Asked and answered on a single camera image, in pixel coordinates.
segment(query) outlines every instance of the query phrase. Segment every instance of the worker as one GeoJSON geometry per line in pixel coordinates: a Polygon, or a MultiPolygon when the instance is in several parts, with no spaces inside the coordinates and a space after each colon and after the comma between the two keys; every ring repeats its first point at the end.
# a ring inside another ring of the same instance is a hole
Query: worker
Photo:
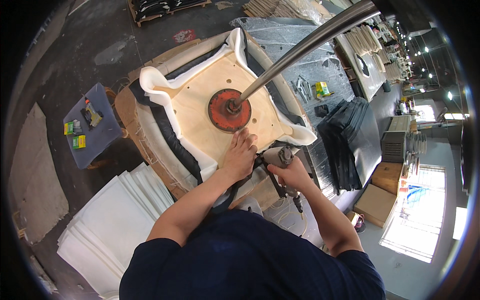
{"type": "Polygon", "coordinates": [[[298,157],[286,169],[268,170],[306,197],[331,256],[251,211],[207,216],[228,187],[252,172],[256,139],[248,128],[234,133],[222,167],[158,218],[123,275],[121,300],[385,299],[354,227],[298,157]]]}

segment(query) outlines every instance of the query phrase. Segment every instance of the wooden pallet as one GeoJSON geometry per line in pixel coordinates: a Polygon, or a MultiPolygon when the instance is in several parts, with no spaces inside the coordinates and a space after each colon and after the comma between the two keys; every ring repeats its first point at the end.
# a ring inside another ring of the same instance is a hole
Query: wooden pallet
{"type": "MultiPolygon", "coordinates": [[[[153,16],[145,17],[144,19],[141,19],[140,21],[137,22],[137,21],[135,21],[136,14],[135,14],[135,8],[133,8],[132,1],[128,0],[127,2],[128,2],[128,7],[130,8],[130,12],[132,13],[133,21],[135,23],[137,23],[138,27],[142,27],[142,22],[150,21],[150,20],[153,20],[153,19],[156,19],[156,18],[159,18],[159,17],[163,16],[161,14],[156,14],[156,15],[153,15],[153,16]]],[[[206,0],[205,2],[197,3],[197,4],[186,6],[186,7],[182,7],[182,8],[176,9],[176,10],[169,11],[167,13],[168,14],[173,14],[174,12],[181,11],[183,9],[190,8],[190,7],[195,7],[195,6],[205,7],[205,5],[210,4],[210,3],[212,3],[211,0],[206,0]]]]}

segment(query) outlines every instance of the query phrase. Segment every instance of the metal rod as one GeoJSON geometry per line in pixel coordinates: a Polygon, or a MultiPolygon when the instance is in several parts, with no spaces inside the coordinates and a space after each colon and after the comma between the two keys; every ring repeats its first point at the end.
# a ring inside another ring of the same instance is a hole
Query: metal rod
{"type": "Polygon", "coordinates": [[[240,98],[235,100],[235,106],[239,107],[243,101],[248,99],[262,86],[269,83],[275,76],[280,74],[280,72],[317,49],[320,45],[323,45],[337,35],[378,14],[380,14],[380,12],[372,1],[361,0],[328,20],[325,24],[315,29],[298,44],[293,46],[292,49],[285,53],[249,87],[247,87],[247,89],[241,93],[240,98]]]}

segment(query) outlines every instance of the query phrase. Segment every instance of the window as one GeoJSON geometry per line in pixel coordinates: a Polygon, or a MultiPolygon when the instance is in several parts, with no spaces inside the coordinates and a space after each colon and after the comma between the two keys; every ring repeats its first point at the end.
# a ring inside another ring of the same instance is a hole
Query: window
{"type": "Polygon", "coordinates": [[[447,120],[465,120],[465,117],[463,116],[463,114],[460,114],[460,113],[448,113],[448,114],[445,114],[444,115],[445,119],[447,120]]]}
{"type": "Polygon", "coordinates": [[[408,179],[408,192],[398,205],[379,244],[426,263],[433,259],[445,206],[445,167],[420,165],[408,179]]]}
{"type": "Polygon", "coordinates": [[[415,111],[419,113],[418,116],[415,116],[417,122],[435,122],[435,113],[431,105],[416,105],[415,111]]]}

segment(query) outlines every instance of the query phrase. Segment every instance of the black leather pieces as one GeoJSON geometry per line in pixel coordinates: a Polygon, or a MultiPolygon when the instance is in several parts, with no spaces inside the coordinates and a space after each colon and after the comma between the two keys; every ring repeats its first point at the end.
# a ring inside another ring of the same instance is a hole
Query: black leather pieces
{"type": "Polygon", "coordinates": [[[361,190],[382,157],[378,127],[367,100],[342,100],[317,126],[330,164],[333,186],[361,190]]]}
{"type": "Polygon", "coordinates": [[[205,2],[205,0],[131,0],[136,12],[135,21],[153,15],[164,15],[167,12],[190,5],[205,2]]]}

